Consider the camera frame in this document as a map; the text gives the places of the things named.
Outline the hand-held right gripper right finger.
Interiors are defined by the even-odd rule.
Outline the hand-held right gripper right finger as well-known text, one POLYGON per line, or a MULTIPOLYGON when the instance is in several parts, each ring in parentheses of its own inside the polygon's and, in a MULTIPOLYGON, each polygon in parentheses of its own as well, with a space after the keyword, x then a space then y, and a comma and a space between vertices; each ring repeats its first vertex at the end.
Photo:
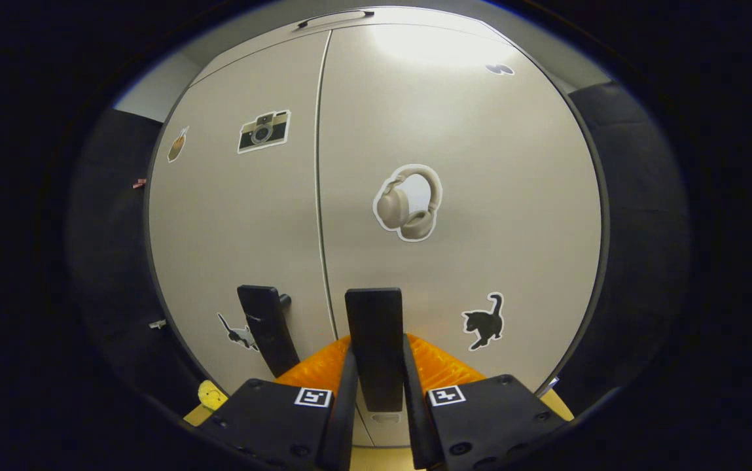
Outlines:
POLYGON ((560 400, 536 396, 510 374, 484 377, 411 334, 403 375, 417 469, 509 469, 569 423, 560 400))

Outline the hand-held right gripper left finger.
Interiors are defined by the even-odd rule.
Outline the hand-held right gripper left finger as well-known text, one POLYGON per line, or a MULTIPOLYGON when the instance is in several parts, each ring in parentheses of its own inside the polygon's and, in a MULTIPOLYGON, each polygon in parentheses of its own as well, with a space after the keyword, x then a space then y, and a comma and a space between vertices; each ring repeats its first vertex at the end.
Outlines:
POLYGON ((346 336, 273 381, 248 379, 231 394, 203 381, 184 420, 238 470, 348 470, 358 380, 346 336))

